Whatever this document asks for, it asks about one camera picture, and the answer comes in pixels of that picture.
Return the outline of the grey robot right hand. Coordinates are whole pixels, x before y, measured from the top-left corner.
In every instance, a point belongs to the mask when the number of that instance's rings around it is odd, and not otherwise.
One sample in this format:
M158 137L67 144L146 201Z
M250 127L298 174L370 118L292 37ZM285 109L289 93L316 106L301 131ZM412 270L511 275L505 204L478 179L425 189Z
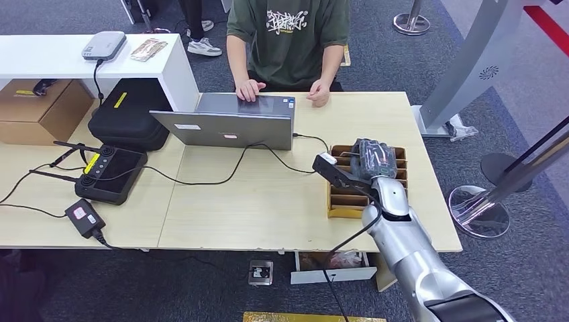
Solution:
M384 142L358 138L350 150L350 170L360 179L371 180L376 176L396 178L395 149Z

